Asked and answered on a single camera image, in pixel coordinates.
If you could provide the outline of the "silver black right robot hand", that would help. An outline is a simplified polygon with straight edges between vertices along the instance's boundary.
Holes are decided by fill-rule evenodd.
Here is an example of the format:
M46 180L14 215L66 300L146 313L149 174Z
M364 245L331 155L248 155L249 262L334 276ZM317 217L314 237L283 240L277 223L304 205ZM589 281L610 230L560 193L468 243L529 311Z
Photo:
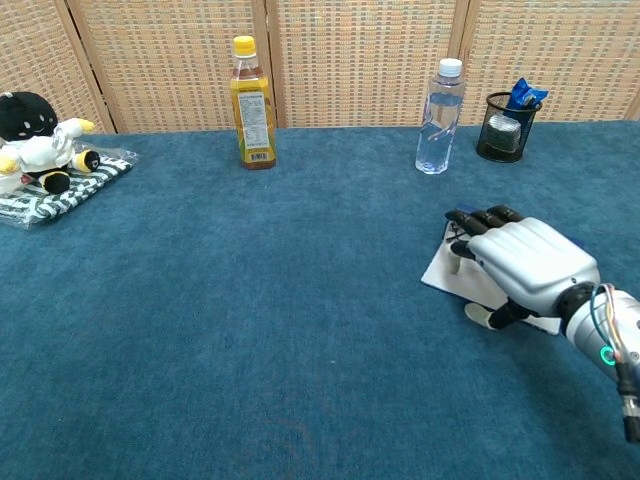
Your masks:
M529 317L559 318L563 295L601 280L593 256L549 224L506 205L472 213L455 208L445 218L468 236L453 241L450 251L474 261L506 295L492 312L476 303L465 307L469 319L490 330Z

